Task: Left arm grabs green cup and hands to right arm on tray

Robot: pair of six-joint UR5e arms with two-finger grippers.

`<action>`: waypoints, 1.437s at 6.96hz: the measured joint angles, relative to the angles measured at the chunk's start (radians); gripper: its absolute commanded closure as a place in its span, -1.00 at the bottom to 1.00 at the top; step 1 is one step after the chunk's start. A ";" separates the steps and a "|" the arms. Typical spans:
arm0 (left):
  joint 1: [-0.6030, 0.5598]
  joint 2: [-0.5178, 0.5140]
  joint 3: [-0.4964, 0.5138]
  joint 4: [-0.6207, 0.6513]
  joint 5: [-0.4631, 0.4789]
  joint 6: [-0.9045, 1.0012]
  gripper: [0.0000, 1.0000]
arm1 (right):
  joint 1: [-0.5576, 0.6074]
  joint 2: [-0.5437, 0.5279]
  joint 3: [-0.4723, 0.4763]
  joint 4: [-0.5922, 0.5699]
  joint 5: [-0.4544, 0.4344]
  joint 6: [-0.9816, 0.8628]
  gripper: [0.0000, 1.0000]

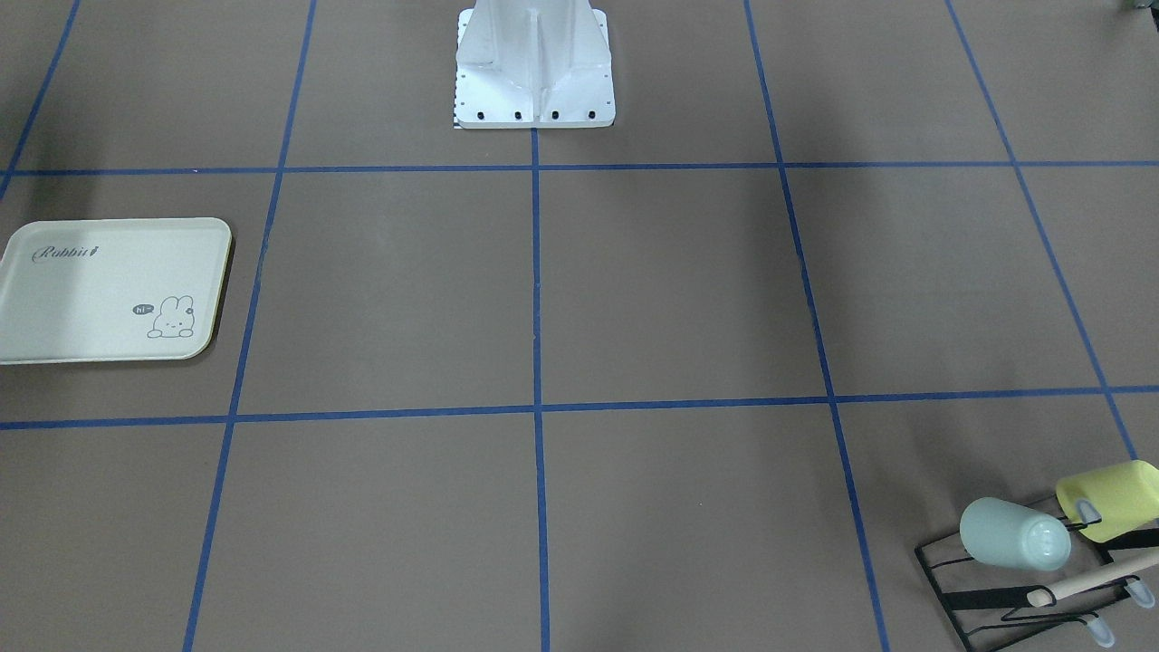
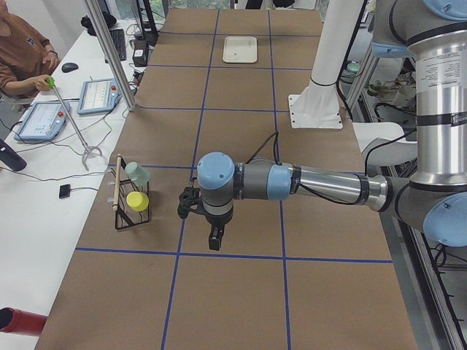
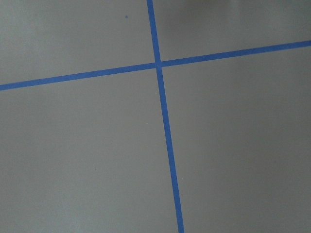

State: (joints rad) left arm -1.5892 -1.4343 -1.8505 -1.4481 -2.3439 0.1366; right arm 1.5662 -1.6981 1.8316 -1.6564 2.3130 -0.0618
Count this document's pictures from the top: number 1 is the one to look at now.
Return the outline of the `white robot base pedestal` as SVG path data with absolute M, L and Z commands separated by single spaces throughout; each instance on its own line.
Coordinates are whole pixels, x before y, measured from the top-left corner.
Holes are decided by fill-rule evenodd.
M 588 1 L 476 1 L 455 28 L 455 129 L 614 124 L 605 12 Z

